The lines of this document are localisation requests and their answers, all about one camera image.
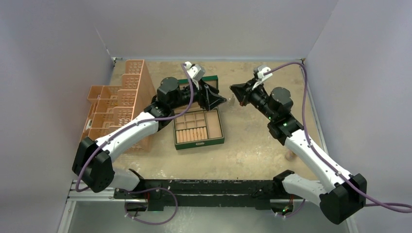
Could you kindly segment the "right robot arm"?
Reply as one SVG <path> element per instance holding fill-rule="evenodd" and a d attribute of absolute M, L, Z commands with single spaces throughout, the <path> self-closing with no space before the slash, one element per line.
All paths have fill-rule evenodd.
<path fill-rule="evenodd" d="M 305 134 L 305 127 L 291 114 L 293 101 L 288 89 L 275 87 L 267 93 L 262 85 L 254 87 L 248 81 L 233 84 L 230 90 L 240 106 L 251 104 L 268 118 L 271 136 L 296 154 L 318 179 L 310 181 L 293 172 L 283 172 L 274 177 L 276 196 L 300 196 L 319 206 L 324 216 L 336 225 L 365 206 L 366 198 L 356 189 L 365 192 L 367 180 L 344 169 Z"/>

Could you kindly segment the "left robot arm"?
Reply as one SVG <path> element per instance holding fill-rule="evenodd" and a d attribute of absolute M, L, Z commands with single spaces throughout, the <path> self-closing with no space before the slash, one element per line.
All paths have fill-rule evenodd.
<path fill-rule="evenodd" d="M 192 79 L 188 79 L 188 85 L 181 88 L 175 77 L 164 78 L 150 105 L 136 118 L 108 135 L 95 140 L 87 136 L 80 142 L 72 166 L 72 171 L 78 176 L 75 190 L 83 192 L 91 189 L 98 193 L 113 187 L 126 190 L 134 199 L 142 197 L 145 185 L 140 182 L 137 173 L 131 170 L 115 171 L 113 162 L 135 143 L 157 133 L 177 118 L 175 109 L 189 109 L 197 103 L 202 109 L 210 111 L 226 101 L 217 88 L 203 80 L 195 85 Z"/>

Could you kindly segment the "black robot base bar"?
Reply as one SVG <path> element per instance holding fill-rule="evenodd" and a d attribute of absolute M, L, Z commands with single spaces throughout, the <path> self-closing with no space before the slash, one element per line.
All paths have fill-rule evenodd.
<path fill-rule="evenodd" d="M 133 191 L 118 189 L 115 199 L 146 200 L 148 211 L 165 207 L 250 207 L 271 210 L 273 200 L 290 199 L 282 185 L 285 170 L 270 180 L 167 180 L 144 179 Z"/>

